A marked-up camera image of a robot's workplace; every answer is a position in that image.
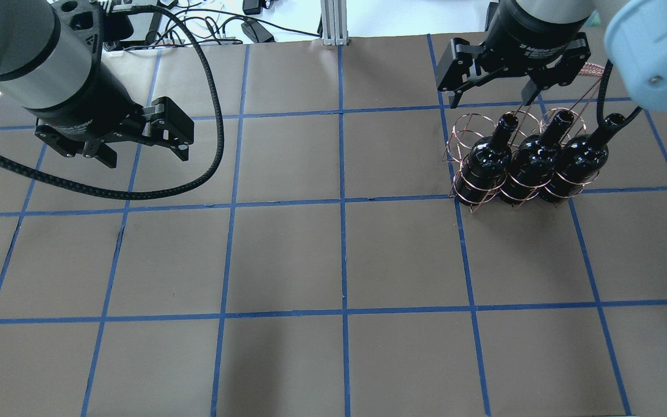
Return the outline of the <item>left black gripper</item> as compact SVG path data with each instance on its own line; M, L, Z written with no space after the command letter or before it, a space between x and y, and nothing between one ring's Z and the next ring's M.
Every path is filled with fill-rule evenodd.
M109 169L117 167L111 143L138 139L138 144L166 148L180 161L189 160L194 121L177 103L159 97L141 108L105 64L65 103L35 111L35 137L64 158L82 154Z

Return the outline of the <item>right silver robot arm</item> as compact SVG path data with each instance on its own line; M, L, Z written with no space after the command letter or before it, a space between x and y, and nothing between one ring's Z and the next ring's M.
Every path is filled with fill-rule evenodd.
M606 26L604 51L628 97L667 112L667 1L500 1L478 45L450 40L435 74L440 92L461 95L494 79L529 77L522 102L574 82L591 56L582 27L593 12Z

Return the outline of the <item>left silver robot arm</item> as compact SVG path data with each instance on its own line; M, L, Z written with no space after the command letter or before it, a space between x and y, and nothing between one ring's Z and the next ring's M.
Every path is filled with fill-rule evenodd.
M114 143L161 146L189 159L194 124L160 97L143 107L103 63L104 43L130 36L130 15L161 13L155 5L106 8L99 1L0 1L0 92L35 116L34 134L64 158L82 155L116 168ZM196 180L153 192L123 192L56 177L0 154L0 167L71 192L110 200L156 200L188 192Z

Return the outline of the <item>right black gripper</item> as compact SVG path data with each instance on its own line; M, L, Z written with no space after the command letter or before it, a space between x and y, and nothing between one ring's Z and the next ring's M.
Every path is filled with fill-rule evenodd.
M567 86L580 74L590 55L564 56L553 68L542 65L566 50L590 15L591 3L499 3L482 44L449 40L437 63L437 90L455 109L465 92L493 80L499 70L527 71L521 100L530 106L541 92Z

